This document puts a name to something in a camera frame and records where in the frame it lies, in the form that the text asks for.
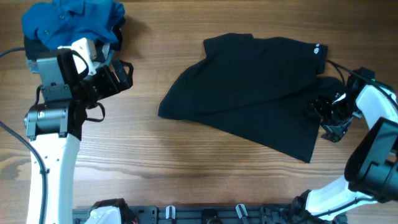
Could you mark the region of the black polo shirt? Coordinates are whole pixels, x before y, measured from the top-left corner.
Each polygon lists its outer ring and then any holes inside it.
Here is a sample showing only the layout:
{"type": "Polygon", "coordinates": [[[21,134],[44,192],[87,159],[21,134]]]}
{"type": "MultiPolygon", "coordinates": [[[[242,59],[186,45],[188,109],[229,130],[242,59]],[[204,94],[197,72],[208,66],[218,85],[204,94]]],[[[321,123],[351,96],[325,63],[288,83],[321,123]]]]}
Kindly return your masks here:
{"type": "Polygon", "coordinates": [[[310,162],[321,119],[310,105],[343,92],[324,76],[328,47],[285,37],[224,34],[206,39],[158,115],[211,126],[310,162]]]}

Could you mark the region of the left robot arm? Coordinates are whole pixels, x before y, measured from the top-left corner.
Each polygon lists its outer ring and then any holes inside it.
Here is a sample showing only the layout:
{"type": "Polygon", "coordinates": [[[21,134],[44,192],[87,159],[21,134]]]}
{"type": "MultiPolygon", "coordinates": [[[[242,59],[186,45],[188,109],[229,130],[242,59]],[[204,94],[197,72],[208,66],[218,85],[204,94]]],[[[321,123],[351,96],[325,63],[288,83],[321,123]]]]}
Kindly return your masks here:
{"type": "Polygon", "coordinates": [[[134,67],[122,60],[103,65],[91,74],[79,72],[75,51],[37,61],[44,102],[32,105],[25,116],[32,169],[27,222],[71,223],[73,175],[87,110],[101,108],[100,100],[133,86],[134,67]]]}

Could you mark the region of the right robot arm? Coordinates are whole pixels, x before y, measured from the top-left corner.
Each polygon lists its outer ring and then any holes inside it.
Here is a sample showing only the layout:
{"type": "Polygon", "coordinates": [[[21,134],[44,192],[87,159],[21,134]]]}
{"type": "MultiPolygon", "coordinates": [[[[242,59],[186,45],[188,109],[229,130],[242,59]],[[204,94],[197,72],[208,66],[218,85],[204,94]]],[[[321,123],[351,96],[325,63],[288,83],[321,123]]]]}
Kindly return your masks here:
{"type": "Polygon", "coordinates": [[[290,223],[339,223],[340,216],[362,205],[397,200],[397,97],[367,68],[349,71],[345,92],[335,101],[316,103],[325,138],[340,140],[354,117],[364,118],[369,131],[347,161],[343,176],[295,198],[290,223]]]}

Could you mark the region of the beige folded garment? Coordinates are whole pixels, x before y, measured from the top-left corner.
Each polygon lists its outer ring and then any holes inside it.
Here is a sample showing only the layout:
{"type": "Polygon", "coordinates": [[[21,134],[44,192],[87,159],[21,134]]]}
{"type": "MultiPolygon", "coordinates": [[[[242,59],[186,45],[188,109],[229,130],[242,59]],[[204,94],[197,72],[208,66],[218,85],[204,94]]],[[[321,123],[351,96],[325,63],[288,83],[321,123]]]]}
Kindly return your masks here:
{"type": "MultiPolygon", "coordinates": [[[[83,57],[87,61],[89,67],[89,75],[96,74],[96,69],[103,65],[109,65],[111,63],[111,59],[114,54],[114,50],[110,49],[110,44],[96,44],[95,45],[95,53],[93,47],[89,47],[89,43],[74,43],[72,46],[61,46],[58,49],[71,49],[77,51],[80,56],[83,57]]],[[[82,59],[77,56],[73,56],[76,69],[79,73],[83,72],[86,69],[86,65],[82,61],[82,59]]],[[[26,64],[29,67],[31,73],[40,73],[39,67],[37,65],[37,60],[29,60],[26,59],[26,64]]]]}

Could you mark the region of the light blue denim garment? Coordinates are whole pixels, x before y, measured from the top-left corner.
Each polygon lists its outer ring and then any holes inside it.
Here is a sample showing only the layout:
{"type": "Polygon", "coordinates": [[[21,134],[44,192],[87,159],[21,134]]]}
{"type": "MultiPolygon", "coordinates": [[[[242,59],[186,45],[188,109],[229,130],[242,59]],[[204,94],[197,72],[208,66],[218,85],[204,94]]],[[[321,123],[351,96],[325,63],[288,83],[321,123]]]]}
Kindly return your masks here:
{"type": "MultiPolygon", "coordinates": [[[[96,57],[91,59],[91,64],[94,69],[98,68],[100,65],[109,65],[114,56],[115,51],[109,50],[107,54],[104,54],[101,50],[97,51],[96,57]]],[[[76,63],[76,68],[79,73],[84,71],[86,68],[85,64],[77,56],[73,57],[76,63]]],[[[39,73],[39,68],[35,60],[26,59],[26,64],[31,73],[39,73]]]]}

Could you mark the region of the blue button shirt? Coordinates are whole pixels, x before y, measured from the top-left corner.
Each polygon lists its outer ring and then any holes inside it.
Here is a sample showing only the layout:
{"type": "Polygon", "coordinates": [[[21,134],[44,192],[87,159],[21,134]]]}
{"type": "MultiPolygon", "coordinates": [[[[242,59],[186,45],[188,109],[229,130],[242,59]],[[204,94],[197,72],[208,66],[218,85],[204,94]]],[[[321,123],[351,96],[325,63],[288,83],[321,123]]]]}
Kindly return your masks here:
{"type": "Polygon", "coordinates": [[[113,44],[113,28],[124,15],[124,5],[113,0],[38,2],[22,16],[22,31],[51,50],[82,38],[113,44]]]}

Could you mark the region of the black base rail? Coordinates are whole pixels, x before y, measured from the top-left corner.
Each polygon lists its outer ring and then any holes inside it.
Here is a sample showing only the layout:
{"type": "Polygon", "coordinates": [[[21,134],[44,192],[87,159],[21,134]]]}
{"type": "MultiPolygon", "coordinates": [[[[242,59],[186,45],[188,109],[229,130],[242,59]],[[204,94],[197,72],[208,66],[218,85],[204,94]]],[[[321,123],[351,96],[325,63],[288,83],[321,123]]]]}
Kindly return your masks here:
{"type": "MultiPolygon", "coordinates": [[[[175,219],[166,217],[165,207],[130,206],[139,223],[156,224],[206,224],[210,218],[218,218],[222,223],[242,223],[235,207],[180,207],[175,210],[175,219]]],[[[288,219],[289,206],[287,204],[264,204],[261,206],[247,206],[248,223],[252,224],[281,224],[297,223],[299,216],[288,219]]]]}

